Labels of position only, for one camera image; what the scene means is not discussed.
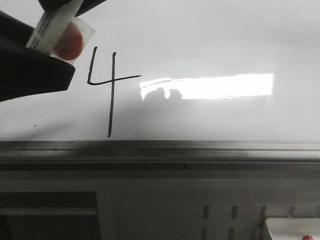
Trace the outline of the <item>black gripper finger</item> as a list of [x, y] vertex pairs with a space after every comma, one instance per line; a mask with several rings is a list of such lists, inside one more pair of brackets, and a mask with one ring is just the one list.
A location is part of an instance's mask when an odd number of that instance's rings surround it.
[[26, 47], [34, 28], [0, 12], [0, 101], [66, 91], [75, 67]]
[[[98, 5], [104, 3], [106, 0], [83, 0], [80, 5], [76, 17], [90, 11], [91, 9], [97, 7]], [[45, 12], [54, 12], [61, 8], [62, 6], [71, 2], [70, 0], [38, 0], [40, 6]]]

